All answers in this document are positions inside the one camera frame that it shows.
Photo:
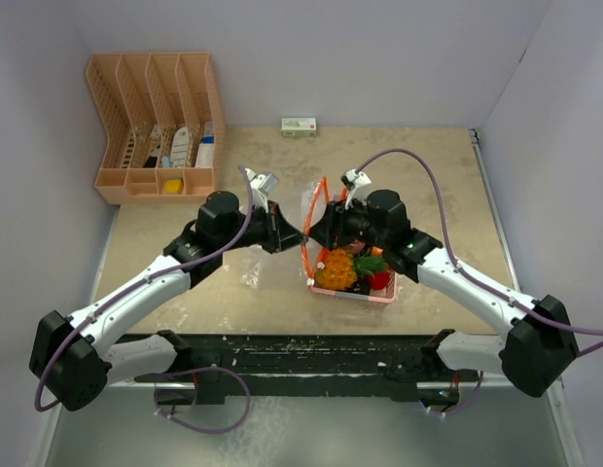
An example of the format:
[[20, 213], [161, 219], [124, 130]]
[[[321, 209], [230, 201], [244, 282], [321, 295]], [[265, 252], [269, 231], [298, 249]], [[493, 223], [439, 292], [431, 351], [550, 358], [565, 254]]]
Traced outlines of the yellow block in organizer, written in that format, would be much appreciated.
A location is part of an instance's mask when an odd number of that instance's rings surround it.
[[163, 187], [167, 195], [179, 195], [183, 192], [184, 184], [182, 179], [168, 179]]

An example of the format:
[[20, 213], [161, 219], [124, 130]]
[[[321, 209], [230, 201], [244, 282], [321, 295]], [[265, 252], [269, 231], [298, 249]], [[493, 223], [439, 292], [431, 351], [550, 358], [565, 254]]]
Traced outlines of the pink perforated plastic basket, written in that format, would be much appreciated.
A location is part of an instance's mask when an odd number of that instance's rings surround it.
[[313, 262], [305, 260], [308, 288], [315, 294], [379, 305], [396, 300], [396, 273], [383, 251], [362, 242], [322, 248]]

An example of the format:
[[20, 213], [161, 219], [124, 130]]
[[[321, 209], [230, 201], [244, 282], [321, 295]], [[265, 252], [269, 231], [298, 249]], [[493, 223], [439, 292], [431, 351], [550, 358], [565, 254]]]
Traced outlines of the blue white box in organizer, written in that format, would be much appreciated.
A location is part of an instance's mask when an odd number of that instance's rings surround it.
[[212, 122], [204, 124], [204, 132], [199, 141], [194, 167], [212, 168], [215, 156], [215, 131]]

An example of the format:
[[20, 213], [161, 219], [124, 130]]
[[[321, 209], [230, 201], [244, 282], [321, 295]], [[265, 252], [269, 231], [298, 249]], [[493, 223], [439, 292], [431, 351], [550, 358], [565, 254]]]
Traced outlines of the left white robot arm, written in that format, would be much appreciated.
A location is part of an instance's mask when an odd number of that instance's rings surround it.
[[110, 382], [114, 365], [106, 354], [116, 341], [211, 275], [227, 251], [258, 245], [273, 254], [306, 241], [275, 201], [251, 200], [241, 211], [236, 195], [211, 194], [181, 234], [126, 284], [68, 316], [53, 310], [40, 319], [29, 361], [38, 379], [35, 410], [42, 413], [60, 404], [76, 411], [93, 401]]

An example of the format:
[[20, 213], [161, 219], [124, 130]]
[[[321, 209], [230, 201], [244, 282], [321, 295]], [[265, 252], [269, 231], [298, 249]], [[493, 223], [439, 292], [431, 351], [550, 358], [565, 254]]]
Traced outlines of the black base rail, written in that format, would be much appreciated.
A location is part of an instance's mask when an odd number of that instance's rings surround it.
[[454, 406], [472, 370], [448, 369], [426, 335], [182, 334], [181, 354], [159, 375], [165, 404], [222, 404], [229, 396], [387, 398]]

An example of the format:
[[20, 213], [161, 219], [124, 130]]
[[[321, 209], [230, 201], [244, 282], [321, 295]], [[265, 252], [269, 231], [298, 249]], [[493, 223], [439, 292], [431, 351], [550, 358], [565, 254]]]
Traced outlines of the white bottle in organizer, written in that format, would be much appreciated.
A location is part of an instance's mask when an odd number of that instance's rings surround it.
[[184, 167], [186, 165], [191, 137], [189, 130], [182, 126], [177, 129], [172, 140], [169, 159], [174, 168]]

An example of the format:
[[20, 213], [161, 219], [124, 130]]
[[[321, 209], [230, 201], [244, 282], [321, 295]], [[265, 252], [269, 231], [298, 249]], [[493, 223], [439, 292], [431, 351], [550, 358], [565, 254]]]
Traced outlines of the red yellow mango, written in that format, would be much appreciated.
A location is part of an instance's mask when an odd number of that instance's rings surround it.
[[388, 270], [377, 271], [374, 274], [367, 276], [367, 281], [374, 291], [385, 289], [389, 285], [390, 279], [391, 272]]

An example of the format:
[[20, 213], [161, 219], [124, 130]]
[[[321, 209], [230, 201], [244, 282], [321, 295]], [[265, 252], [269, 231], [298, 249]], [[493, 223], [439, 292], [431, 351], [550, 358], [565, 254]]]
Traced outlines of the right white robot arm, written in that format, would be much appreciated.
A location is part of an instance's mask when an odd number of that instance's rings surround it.
[[578, 357], [562, 301], [506, 288], [458, 260], [446, 245], [411, 225], [394, 191], [377, 190], [364, 201], [332, 200], [308, 233], [330, 249], [354, 241], [381, 249], [395, 273], [444, 294], [493, 329], [489, 336], [441, 332], [422, 359], [433, 380], [473, 370], [502, 375], [522, 393], [540, 397]]

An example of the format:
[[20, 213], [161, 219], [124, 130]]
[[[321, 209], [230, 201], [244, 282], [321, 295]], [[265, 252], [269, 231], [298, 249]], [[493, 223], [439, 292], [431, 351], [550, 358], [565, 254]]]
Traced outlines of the small green white box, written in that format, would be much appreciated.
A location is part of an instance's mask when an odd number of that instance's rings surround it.
[[317, 122], [315, 118], [285, 117], [281, 119], [280, 132], [283, 137], [315, 137]]

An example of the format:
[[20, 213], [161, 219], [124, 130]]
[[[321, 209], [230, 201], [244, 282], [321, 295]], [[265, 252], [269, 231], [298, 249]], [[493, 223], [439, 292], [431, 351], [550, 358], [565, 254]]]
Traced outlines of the orange toy pineapple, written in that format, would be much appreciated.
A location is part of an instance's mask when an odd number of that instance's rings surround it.
[[388, 270], [383, 257], [371, 253], [369, 256], [355, 256], [352, 251], [339, 248], [328, 250], [314, 273], [314, 285], [326, 290], [343, 292], [353, 289], [356, 284], [367, 281], [367, 276], [377, 271]]

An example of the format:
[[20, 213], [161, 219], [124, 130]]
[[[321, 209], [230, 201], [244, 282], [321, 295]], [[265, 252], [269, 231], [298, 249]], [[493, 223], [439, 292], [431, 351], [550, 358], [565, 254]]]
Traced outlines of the peach plastic file organizer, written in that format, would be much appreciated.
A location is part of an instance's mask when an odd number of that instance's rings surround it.
[[[94, 187], [111, 205], [193, 202], [215, 191], [227, 123], [208, 52], [93, 54], [86, 78], [107, 135]], [[204, 124], [212, 122], [212, 168], [194, 167]], [[178, 128], [191, 137], [184, 167], [169, 154]], [[183, 192], [167, 195], [164, 182], [182, 179]]]

